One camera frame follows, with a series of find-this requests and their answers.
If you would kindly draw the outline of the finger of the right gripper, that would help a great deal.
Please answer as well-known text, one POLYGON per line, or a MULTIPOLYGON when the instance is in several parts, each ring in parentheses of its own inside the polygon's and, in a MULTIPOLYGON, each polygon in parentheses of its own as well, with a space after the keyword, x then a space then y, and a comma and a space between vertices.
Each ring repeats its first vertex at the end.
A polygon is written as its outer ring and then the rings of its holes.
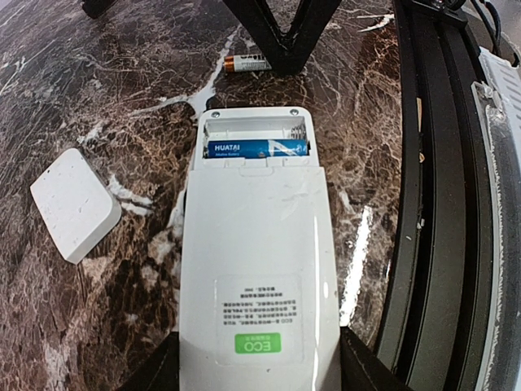
POLYGON ((226 6, 271 65, 283 76, 293 76, 305 66, 340 0, 301 1, 288 30, 280 28, 265 0, 227 0, 226 6))
POLYGON ((82 10, 91 18, 98 19, 108 9, 110 9, 116 0, 82 0, 82 10))

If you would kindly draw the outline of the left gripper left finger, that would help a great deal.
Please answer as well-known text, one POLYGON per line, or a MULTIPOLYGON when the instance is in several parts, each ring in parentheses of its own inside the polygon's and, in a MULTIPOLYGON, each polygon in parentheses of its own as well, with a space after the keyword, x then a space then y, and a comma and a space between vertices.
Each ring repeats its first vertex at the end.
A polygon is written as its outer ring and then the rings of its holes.
POLYGON ((120 391, 179 391, 179 334, 170 332, 120 391))

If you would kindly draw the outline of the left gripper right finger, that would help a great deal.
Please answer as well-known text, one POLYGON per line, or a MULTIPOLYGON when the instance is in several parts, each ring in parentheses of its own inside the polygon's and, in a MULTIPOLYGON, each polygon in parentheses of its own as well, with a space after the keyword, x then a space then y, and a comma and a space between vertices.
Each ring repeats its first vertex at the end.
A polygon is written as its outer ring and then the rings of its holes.
POLYGON ((340 328, 342 390, 410 391, 349 328, 340 328))

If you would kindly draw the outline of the gold battery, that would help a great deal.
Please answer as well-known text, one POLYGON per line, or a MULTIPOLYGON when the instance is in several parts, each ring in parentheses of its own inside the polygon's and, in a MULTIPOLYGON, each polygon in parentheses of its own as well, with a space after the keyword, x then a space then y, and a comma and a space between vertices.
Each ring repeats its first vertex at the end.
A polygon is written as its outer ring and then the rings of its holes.
POLYGON ((272 69, 267 59, 260 54, 227 56, 223 68, 226 72, 257 72, 272 69))

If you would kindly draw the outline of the blue battery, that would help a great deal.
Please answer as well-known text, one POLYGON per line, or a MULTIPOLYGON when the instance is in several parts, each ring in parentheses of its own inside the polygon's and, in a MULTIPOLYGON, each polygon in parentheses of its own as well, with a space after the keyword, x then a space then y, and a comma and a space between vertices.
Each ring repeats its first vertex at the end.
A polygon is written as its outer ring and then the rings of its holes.
POLYGON ((304 139, 244 139, 208 141, 204 149, 207 159, 307 156, 309 145, 304 139))

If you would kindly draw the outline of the white remote control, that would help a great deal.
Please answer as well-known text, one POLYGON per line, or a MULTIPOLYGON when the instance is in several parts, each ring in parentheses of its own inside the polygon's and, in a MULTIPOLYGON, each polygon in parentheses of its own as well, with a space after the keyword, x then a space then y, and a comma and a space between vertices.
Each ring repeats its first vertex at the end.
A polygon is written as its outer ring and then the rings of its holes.
POLYGON ((339 304, 325 170, 301 107, 199 119, 179 303, 182 390, 338 390, 339 304), (208 141, 304 139, 307 156, 207 159, 208 141))

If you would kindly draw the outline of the white battery cover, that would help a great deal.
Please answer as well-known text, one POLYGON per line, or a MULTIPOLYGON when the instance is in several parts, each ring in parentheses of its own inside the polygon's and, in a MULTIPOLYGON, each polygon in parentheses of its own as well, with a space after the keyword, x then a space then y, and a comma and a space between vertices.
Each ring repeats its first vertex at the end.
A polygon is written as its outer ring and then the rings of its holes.
POLYGON ((76 148, 48 166, 30 191, 60 255, 73 265, 121 218, 120 204, 76 148))

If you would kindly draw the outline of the black front rail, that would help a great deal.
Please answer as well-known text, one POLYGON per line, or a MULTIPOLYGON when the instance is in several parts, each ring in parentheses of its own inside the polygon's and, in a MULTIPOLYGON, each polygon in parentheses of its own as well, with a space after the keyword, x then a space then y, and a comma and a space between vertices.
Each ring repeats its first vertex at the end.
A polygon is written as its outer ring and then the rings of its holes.
POLYGON ((484 79, 462 11, 394 2, 401 193, 376 354, 413 390, 475 390, 493 288, 493 205, 471 87, 484 79))

